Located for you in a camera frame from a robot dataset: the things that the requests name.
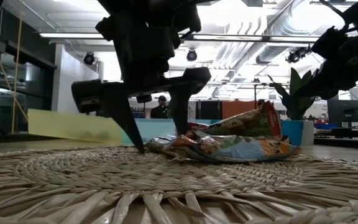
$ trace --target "floor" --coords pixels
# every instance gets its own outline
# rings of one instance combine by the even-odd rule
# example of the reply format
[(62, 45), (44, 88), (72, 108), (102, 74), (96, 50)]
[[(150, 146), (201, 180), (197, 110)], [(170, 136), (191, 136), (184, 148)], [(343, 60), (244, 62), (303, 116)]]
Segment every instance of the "floor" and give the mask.
[[(82, 142), (74, 140), (49, 140), (32, 142), (12, 142), (0, 143), (0, 152), (28, 150), (28, 149), (58, 149), (67, 147), (84, 146), (108, 146), (105, 143)], [(358, 149), (329, 147), (329, 146), (305, 146), (302, 154), (314, 155), (319, 157), (345, 159), (348, 161), (358, 161)]]

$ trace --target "crumpled chip bag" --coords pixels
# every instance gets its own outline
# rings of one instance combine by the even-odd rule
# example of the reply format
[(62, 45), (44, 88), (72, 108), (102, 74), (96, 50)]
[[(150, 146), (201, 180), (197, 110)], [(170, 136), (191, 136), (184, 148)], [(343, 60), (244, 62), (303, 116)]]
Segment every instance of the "crumpled chip bag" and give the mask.
[(282, 138), (280, 117), (269, 101), (260, 109), (224, 119), (200, 130), (214, 136), (266, 136), (277, 140)]
[(280, 120), (270, 102), (248, 113), (198, 126), (185, 135), (156, 137), (146, 146), (153, 152), (205, 162), (267, 161), (299, 154), (300, 147), (280, 141)]

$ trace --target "wicker mat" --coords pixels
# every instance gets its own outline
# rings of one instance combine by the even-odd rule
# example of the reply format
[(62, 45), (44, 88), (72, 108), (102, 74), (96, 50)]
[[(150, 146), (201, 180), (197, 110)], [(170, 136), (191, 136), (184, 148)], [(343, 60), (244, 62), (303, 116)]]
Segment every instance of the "wicker mat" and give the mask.
[(0, 223), (358, 224), (358, 162), (204, 164), (131, 147), (4, 153)]

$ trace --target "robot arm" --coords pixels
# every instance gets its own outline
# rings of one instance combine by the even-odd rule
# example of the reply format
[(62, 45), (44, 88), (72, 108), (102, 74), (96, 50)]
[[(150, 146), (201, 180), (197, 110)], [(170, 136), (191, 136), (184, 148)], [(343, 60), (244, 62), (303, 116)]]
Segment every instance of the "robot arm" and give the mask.
[(211, 78), (207, 68), (185, 70), (182, 77), (165, 78), (168, 60), (181, 44), (180, 31), (201, 30), (196, 4), (208, 1), (98, 0), (110, 13), (96, 30), (113, 41), (123, 83), (101, 83), (100, 80), (76, 82), (71, 90), (80, 112), (102, 110), (127, 133), (140, 152), (142, 138), (131, 113), (128, 97), (139, 103), (152, 100), (151, 94), (169, 92), (170, 109), (178, 134), (188, 130), (188, 100)]
[[(196, 4), (206, 0), (98, 0), (110, 13), (96, 29), (114, 42), (123, 83), (101, 83), (100, 80), (72, 84), (74, 100), (80, 112), (102, 110), (127, 133), (140, 152), (144, 152), (142, 138), (136, 126), (128, 97), (139, 103), (151, 101), (151, 94), (167, 91), (171, 95), (170, 109), (178, 134), (188, 130), (188, 100), (203, 89), (211, 78), (207, 68), (191, 68), (182, 77), (165, 78), (168, 60), (174, 50), (192, 32), (201, 30)], [(358, 3), (347, 11), (333, 8), (320, 0), (345, 20), (341, 29), (330, 28), (312, 47), (312, 51), (326, 59), (313, 78), (295, 93), (302, 96), (331, 98), (338, 90), (348, 90), (358, 81)], [(178, 33), (190, 31), (183, 37)]]
[(350, 31), (358, 32), (358, 2), (344, 12), (333, 8), (325, 0), (324, 5), (338, 13), (345, 21), (341, 30), (329, 28), (314, 44), (311, 50), (325, 62), (317, 69), (312, 79), (295, 92), (295, 96), (320, 96), (328, 100), (339, 90), (349, 90), (358, 81), (358, 36), (348, 37)]

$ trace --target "potted plant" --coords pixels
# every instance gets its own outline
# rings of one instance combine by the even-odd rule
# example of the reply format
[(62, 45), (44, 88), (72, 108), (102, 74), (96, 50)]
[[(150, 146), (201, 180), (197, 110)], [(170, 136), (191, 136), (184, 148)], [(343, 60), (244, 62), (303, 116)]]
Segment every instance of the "potted plant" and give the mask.
[(291, 143), (294, 145), (300, 146), (313, 144), (314, 122), (304, 121), (303, 117), (306, 110), (314, 103), (315, 97), (293, 97), (294, 92), (312, 77), (311, 71), (306, 72), (301, 78), (298, 72), (294, 68), (291, 68), (289, 92), (287, 92), (281, 84), (275, 83), (271, 76), (268, 77), (273, 82), (272, 85), (281, 96), (282, 103), (288, 111), (290, 120), (283, 121), (283, 134), (289, 136)]

